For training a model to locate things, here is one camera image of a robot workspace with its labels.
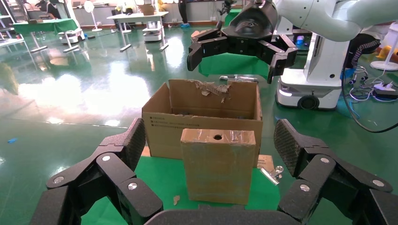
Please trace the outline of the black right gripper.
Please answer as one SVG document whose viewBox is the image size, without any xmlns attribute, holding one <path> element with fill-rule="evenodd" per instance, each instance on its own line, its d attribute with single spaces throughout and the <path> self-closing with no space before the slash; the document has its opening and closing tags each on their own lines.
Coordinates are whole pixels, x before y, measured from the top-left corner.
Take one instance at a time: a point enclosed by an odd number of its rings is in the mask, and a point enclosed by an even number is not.
<svg viewBox="0 0 398 225">
<path fill-rule="evenodd" d="M 234 17 L 229 26 L 209 29 L 191 37 L 187 69 L 193 71 L 203 58 L 223 53 L 256 55 L 269 65 L 267 83 L 282 76 L 285 68 L 294 65 L 298 48 L 284 34 L 272 35 L 278 13 L 272 2 L 250 2 Z"/>
</svg>

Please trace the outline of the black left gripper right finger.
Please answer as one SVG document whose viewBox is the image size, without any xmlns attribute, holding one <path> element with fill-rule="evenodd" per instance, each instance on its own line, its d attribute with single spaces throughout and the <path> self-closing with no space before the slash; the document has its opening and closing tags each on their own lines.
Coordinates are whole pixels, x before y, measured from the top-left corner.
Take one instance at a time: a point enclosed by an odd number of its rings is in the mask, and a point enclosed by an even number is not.
<svg viewBox="0 0 398 225">
<path fill-rule="evenodd" d="M 286 119 L 276 123 L 274 145 L 295 178 L 278 210 L 305 225 L 321 199 L 354 225 L 395 225 L 398 197 L 384 179 L 340 159 L 319 138 L 300 134 Z"/>
</svg>

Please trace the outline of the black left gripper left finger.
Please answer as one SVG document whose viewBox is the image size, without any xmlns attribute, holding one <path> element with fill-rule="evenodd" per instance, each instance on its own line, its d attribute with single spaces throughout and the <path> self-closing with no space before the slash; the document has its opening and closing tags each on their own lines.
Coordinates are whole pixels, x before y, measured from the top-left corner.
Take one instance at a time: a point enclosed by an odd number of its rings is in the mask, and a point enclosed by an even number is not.
<svg viewBox="0 0 398 225">
<path fill-rule="evenodd" d="M 106 197 L 128 224 L 145 224 L 163 210 L 162 200 L 135 172 L 145 143 L 141 118 L 126 132 L 104 138 L 88 158 L 47 181 L 30 223 L 79 225 L 82 216 Z"/>
</svg>

